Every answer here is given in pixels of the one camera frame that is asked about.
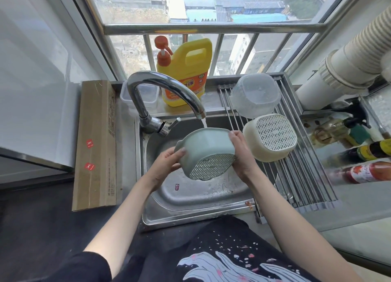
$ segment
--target faucet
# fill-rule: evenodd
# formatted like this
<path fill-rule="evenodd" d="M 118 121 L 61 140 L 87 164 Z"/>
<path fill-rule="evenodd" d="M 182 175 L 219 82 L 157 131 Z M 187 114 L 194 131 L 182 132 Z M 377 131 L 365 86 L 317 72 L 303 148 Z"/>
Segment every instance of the faucet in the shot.
<path fill-rule="evenodd" d="M 190 106 L 197 119 L 203 119 L 206 117 L 204 106 L 196 94 L 188 87 L 163 73 L 154 71 L 139 71 L 129 76 L 127 80 L 127 90 L 129 91 L 130 98 L 132 98 L 133 104 L 138 111 L 140 125 L 145 131 L 157 132 L 159 135 L 165 137 L 171 129 L 181 121 L 181 119 L 177 117 L 174 122 L 170 123 L 157 117 L 150 116 L 149 112 L 145 108 L 140 92 L 137 89 L 137 86 L 142 83 L 157 85 L 158 87 L 169 90 L 170 92 L 178 95 Z"/>

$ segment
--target drain pipe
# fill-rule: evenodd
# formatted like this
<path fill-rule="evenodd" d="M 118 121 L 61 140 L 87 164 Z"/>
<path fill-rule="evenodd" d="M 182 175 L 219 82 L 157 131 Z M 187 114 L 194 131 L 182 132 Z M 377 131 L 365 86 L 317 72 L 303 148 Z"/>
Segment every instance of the drain pipe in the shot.
<path fill-rule="evenodd" d="M 318 72 L 296 91 L 302 107 L 318 110 L 344 95 L 365 92 L 382 72 L 382 58 L 390 50 L 391 6 L 321 62 Z"/>

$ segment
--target red sticker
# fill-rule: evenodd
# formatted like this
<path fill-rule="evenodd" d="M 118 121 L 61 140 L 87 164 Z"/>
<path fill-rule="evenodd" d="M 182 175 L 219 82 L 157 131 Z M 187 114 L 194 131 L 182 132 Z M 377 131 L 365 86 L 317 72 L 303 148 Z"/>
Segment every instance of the red sticker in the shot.
<path fill-rule="evenodd" d="M 92 171 L 92 170 L 94 170 L 95 165 L 94 165 L 94 164 L 91 164 L 91 163 L 86 163 L 86 164 L 84 165 L 84 168 L 86 168 L 87 170 Z"/>
<path fill-rule="evenodd" d="M 94 143 L 92 143 L 92 139 L 88 139 L 87 140 L 87 148 L 91 148 L 92 146 L 94 146 Z"/>

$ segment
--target hand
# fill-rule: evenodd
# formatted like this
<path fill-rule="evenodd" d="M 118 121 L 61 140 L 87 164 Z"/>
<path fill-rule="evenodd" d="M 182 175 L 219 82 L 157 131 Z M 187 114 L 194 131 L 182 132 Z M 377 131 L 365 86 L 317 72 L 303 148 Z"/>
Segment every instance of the hand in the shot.
<path fill-rule="evenodd" d="M 171 172 L 181 167 L 181 164 L 178 162 L 185 155 L 186 150 L 181 148 L 179 151 L 174 152 L 174 148 L 171 147 L 163 151 L 144 175 L 148 179 L 148 183 L 151 184 L 151 191 L 157 190 Z"/>
<path fill-rule="evenodd" d="M 235 147 L 236 160 L 232 164 L 233 169 L 239 178 L 247 185 L 251 184 L 251 178 L 256 176 L 259 169 L 255 158 L 253 157 L 246 140 L 241 131 L 231 131 L 229 134 L 231 142 Z"/>

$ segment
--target bottle label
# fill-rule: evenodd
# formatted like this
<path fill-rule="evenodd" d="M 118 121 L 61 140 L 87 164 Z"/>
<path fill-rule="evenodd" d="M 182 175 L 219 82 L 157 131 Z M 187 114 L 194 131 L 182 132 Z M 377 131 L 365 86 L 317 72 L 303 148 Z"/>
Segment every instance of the bottle label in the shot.
<path fill-rule="evenodd" d="M 370 151 L 369 145 L 360 146 L 357 150 L 359 156 L 365 161 L 373 161 L 377 159 L 377 157 L 375 157 Z"/>
<path fill-rule="evenodd" d="M 382 151 L 384 151 L 384 153 L 391 156 L 391 139 L 380 141 L 380 148 L 382 149 Z"/>
<path fill-rule="evenodd" d="M 193 93 L 198 94 L 202 92 L 202 90 L 204 89 L 207 75 L 208 75 L 208 71 L 196 75 L 194 77 L 185 78 L 179 81 L 183 83 L 185 86 L 187 86 L 190 90 L 192 90 Z M 168 100 L 176 101 L 180 99 L 178 95 L 170 92 L 169 90 L 166 90 L 165 93 Z"/>
<path fill-rule="evenodd" d="M 379 181 L 371 173 L 372 165 L 373 164 L 360 165 L 360 166 L 352 167 L 350 169 L 350 175 L 358 183 Z"/>

